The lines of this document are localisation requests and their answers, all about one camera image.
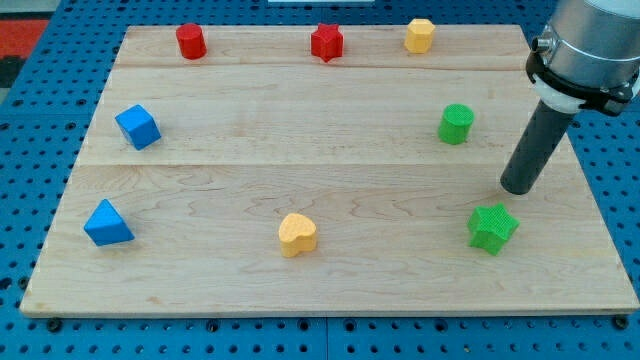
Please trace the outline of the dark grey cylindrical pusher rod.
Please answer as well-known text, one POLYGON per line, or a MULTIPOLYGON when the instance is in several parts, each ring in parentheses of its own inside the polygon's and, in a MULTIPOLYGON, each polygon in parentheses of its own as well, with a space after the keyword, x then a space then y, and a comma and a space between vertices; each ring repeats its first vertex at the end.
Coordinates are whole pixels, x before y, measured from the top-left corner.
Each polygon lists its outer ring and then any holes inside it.
POLYGON ((507 192, 524 195, 533 188, 574 117, 538 102, 501 175, 507 192))

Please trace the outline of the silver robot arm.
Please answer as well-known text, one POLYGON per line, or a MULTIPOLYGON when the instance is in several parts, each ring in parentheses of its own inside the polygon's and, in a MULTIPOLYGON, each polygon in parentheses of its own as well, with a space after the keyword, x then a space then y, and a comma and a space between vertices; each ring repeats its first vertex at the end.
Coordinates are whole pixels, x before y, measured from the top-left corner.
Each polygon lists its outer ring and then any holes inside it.
POLYGON ((516 195, 532 189, 576 114, 618 116, 639 93, 639 3, 558 2, 525 70, 539 102, 500 178, 516 195))

